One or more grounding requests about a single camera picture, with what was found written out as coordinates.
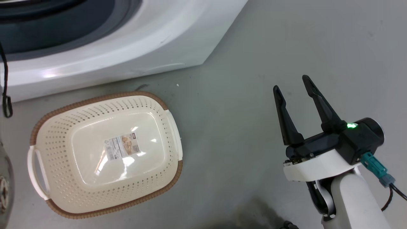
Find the sticker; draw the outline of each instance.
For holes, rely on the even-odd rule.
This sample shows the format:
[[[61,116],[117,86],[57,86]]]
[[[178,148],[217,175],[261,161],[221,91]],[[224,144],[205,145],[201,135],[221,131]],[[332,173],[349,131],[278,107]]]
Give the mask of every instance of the sticker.
[[[141,152],[134,132],[105,140],[105,150],[108,160],[115,160]]]

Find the laundry basket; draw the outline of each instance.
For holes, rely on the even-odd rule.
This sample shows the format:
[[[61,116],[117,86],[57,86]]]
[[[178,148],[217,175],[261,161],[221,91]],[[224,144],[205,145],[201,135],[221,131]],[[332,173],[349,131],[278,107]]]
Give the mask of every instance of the laundry basket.
[[[102,96],[52,111],[34,127],[30,145],[28,173],[35,190],[67,218],[99,216],[154,198],[173,187],[182,170],[174,118],[148,92]]]

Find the green led indicator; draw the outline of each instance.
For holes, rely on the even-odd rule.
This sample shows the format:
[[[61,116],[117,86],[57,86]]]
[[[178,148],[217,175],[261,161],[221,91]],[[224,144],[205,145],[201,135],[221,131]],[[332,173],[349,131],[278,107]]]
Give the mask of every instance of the green led indicator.
[[[357,124],[356,123],[348,123],[348,128],[355,128],[355,127],[357,127]]]

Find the cable connector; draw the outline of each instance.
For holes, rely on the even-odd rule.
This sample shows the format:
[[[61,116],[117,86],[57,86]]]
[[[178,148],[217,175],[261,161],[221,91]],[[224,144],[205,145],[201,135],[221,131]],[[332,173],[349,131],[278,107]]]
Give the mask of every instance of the cable connector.
[[[384,167],[371,152],[364,153],[360,161],[362,165],[364,165],[379,179],[379,182],[383,185],[383,187],[387,188],[391,183],[396,181],[394,177],[387,173],[386,167]]]

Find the floor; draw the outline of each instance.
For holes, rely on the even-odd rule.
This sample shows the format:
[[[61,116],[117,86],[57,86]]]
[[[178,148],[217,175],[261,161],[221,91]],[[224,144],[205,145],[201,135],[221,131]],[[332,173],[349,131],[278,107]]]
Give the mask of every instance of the floor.
[[[371,117],[384,127],[386,143],[377,157],[407,190],[407,25],[400,20],[405,6],[353,4],[250,0],[202,66],[15,103],[14,116],[1,123],[16,180],[9,228],[276,228],[282,219],[322,228],[306,185],[283,174],[285,147],[272,93],[278,84],[305,137],[321,132],[303,74],[344,120]],[[55,214],[28,178],[34,124],[70,103],[140,88],[162,98],[177,122],[184,149],[178,183],[155,199],[101,217],[69,220]],[[382,206],[388,190],[362,173]],[[398,213],[407,204],[394,198],[385,215],[401,229],[407,219]]]

